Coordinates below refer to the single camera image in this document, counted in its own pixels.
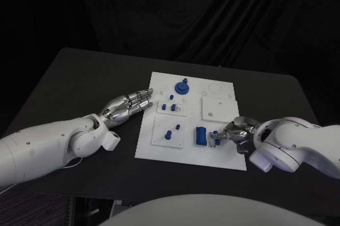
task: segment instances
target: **black table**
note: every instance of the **black table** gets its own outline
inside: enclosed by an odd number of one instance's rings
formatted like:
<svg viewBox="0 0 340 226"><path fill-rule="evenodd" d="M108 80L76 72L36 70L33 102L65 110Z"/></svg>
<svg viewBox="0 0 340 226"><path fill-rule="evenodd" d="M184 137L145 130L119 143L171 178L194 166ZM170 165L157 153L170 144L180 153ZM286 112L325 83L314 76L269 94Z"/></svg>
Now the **black table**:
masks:
<svg viewBox="0 0 340 226"><path fill-rule="evenodd" d="M98 113L122 94L148 88L151 72L232 82L239 114L259 121L295 116L317 123L298 81L286 75L63 49L8 127L16 130ZM180 194L222 194L255 199L301 214L340 216L340 180L308 164L295 173L275 167L263 173L134 158L142 113L113 129L121 142L82 163L14 189L148 201Z"/></svg>

